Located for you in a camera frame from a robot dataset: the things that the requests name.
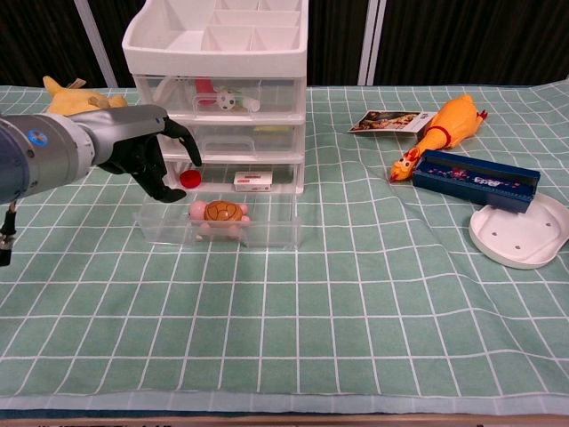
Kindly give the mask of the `clear drawer with red cap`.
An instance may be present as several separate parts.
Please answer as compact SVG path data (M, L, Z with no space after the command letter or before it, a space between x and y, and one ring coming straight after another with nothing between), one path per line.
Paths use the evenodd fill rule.
M180 185L180 174L190 169L202 175L202 182L195 189L185 189ZM167 185L190 192L237 192L233 182L235 173L240 171L271 171L273 183L269 192L272 193L300 194L303 191L300 165L294 164L204 164L196 168L185 161L167 161L166 171L164 182Z

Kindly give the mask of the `green checked tablecloth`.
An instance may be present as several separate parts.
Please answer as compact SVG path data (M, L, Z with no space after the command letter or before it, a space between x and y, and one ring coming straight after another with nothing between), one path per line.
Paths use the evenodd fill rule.
M20 408L569 415L569 244L513 270L474 206L388 184L413 139L348 132L460 86L316 87L295 250L151 245L95 169L20 203L0 268L0 417Z

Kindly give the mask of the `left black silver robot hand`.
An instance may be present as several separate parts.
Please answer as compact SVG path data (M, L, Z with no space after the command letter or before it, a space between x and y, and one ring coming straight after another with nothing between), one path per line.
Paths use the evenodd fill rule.
M191 162L202 159L190 130L171 118L157 105L136 105L98 109L69 117L92 138L95 156L92 163L112 174L127 173L155 200L173 203L186 192L164 183L167 174L158 136L179 141Z

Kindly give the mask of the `clear drawer with ball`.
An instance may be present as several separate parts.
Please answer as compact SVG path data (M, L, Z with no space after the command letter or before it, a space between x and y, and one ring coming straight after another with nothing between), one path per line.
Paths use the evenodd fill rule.
M236 106L225 111L216 103L198 105L195 88L197 78L210 78L216 93L231 90L236 96ZM303 106L303 101L299 99L303 83L294 79L140 75L134 78L134 82L144 103L156 104L173 117L283 118L298 116Z

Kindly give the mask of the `yellow rubber chicken toy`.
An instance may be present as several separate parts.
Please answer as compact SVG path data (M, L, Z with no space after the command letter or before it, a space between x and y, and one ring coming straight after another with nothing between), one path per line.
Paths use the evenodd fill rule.
M406 181L426 150L452 149L473 136L488 112L478 110L470 94L449 100L429 121L422 138L392 166L389 181Z

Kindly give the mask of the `white metal frame post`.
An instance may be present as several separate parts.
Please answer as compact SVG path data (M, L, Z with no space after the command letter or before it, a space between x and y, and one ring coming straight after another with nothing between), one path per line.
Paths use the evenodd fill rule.
M373 85L387 0L368 0L357 84Z
M107 87L117 88L116 77L88 0L74 0L74 4Z

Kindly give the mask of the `clear drawer with turtle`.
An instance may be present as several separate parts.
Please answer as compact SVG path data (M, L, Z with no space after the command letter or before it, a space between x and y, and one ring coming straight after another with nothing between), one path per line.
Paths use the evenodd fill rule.
M216 214L230 205L245 209L240 220L205 219L208 207ZM144 238L154 244L194 246L221 241L249 247L291 248L298 245L300 238L295 208L293 194L192 192L172 204L147 197L134 220Z

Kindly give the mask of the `yellow plush toy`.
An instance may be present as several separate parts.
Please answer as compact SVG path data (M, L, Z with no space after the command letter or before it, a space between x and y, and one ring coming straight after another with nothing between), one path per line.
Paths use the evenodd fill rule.
M67 86L61 86L52 77L43 77L44 88L52 100L47 108L51 114L71 116L86 111L122 108L128 105L122 95L106 96L93 89L84 88L85 81L77 78Z

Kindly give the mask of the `red plastic item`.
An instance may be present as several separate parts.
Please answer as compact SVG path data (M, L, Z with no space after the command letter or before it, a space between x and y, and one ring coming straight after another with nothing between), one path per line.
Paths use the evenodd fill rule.
M196 102L200 106L216 103L217 93L210 78L197 78L195 80Z

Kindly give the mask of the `white oval plastic tray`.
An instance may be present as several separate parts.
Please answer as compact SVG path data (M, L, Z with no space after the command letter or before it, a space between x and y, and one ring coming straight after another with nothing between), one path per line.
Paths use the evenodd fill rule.
M550 263L569 242L569 208L541 193L523 213L486 205L470 217L469 235L491 260L534 270Z

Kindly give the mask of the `small white red box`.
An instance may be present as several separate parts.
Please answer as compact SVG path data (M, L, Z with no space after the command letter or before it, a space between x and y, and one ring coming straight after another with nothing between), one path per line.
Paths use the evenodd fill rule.
M271 171L240 171L235 173L234 187L237 192L269 192L273 183Z

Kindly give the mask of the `white plastic drawer cabinet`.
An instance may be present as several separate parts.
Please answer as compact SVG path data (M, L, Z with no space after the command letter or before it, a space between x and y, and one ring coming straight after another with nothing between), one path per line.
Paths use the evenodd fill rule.
M173 117L196 125L304 125L306 130L309 0L146 0L122 42L136 76L294 79L303 83L294 117ZM305 131L293 151L201 156L204 164L300 165Z

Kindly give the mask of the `picture postcard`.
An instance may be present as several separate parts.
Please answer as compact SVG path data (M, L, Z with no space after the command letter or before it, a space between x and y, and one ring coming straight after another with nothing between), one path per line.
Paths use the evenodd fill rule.
M368 110L349 133L418 133L435 115L428 111Z

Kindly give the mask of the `pink brown turtle toy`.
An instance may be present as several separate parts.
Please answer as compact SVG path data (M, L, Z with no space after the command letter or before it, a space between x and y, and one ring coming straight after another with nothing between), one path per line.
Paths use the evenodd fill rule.
M227 236L239 239L241 227L237 222L249 222L249 208L247 204L237 204L227 200L214 200L206 202L196 200L188 207L189 219L199 224L196 241L202 241L211 228L226 228Z

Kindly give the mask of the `long blue printed box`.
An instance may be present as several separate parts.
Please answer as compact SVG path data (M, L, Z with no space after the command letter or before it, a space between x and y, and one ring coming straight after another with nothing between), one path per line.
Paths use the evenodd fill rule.
M427 150L413 170L412 183L477 205L525 213L541 173L443 151Z

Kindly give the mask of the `clear drawer with small case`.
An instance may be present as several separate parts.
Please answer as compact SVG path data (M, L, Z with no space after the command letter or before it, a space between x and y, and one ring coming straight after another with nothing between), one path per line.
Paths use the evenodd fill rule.
M304 125L196 125L189 131L202 156L293 151Z

